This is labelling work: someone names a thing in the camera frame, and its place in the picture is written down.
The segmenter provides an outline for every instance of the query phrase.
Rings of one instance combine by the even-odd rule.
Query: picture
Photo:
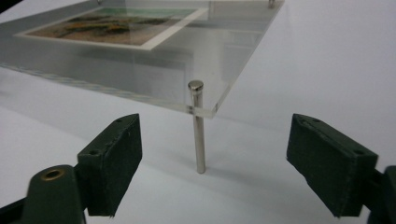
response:
[[[103,7],[18,35],[150,50],[205,12],[203,8]]]

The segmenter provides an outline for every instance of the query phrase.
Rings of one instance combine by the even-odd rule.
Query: white background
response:
[[[24,0],[9,21],[77,1]],[[396,164],[396,2],[289,0],[214,119],[195,173],[192,118],[0,69],[0,206],[32,175],[139,113],[143,160],[116,216],[89,223],[365,223],[332,216],[286,161],[293,113],[322,119]]]

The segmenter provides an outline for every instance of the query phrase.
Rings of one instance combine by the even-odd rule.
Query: landscape picture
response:
[[[203,9],[105,7],[18,35],[152,49],[204,12]]]

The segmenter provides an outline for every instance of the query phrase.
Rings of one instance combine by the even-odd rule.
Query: framed picture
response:
[[[151,50],[206,11],[206,8],[99,7],[16,36]]]

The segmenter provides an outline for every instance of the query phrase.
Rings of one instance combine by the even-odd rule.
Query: transparent acrylic panel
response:
[[[276,1],[87,1],[0,24],[0,65],[212,118],[282,5]]]

